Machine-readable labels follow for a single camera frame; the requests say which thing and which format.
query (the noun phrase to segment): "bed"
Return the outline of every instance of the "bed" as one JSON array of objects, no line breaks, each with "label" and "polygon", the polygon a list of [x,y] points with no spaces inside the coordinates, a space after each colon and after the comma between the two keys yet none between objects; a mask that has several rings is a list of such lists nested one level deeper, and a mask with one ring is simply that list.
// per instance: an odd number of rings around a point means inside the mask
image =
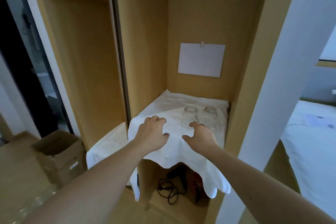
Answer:
[{"label": "bed", "polygon": [[298,101],[280,139],[301,195],[336,219],[336,107]]}]

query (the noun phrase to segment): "blank sheet of paper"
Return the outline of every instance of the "blank sheet of paper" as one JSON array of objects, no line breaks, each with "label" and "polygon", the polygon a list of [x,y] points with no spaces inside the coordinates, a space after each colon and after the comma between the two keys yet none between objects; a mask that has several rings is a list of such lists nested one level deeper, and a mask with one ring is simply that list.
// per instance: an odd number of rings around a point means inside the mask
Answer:
[{"label": "blank sheet of paper", "polygon": [[212,77],[221,76],[225,45],[185,44],[180,45],[178,72]]}]

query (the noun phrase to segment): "person's right arm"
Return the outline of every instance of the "person's right arm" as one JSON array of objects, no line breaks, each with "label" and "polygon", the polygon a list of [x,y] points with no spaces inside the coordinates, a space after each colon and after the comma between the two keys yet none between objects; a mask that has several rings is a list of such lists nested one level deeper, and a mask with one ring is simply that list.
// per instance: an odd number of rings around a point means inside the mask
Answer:
[{"label": "person's right arm", "polygon": [[203,124],[192,122],[190,126],[194,136],[182,138],[221,171],[259,224],[336,223],[300,194],[220,148]]}]

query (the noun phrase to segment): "cardboard box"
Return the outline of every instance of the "cardboard box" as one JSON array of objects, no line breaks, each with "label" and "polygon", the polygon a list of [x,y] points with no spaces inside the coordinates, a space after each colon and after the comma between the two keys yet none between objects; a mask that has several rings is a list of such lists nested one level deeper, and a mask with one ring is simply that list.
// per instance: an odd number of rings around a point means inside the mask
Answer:
[{"label": "cardboard box", "polygon": [[57,130],[31,146],[44,173],[61,188],[87,170],[82,140]]}]

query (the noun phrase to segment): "person's left hand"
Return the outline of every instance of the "person's left hand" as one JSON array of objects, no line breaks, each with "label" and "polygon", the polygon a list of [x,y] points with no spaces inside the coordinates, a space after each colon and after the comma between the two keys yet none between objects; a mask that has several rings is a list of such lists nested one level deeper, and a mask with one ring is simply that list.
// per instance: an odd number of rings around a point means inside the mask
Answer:
[{"label": "person's left hand", "polygon": [[169,134],[162,134],[163,125],[167,122],[165,118],[158,116],[147,117],[145,122],[139,126],[134,142],[141,145],[144,154],[161,149],[168,140]]}]

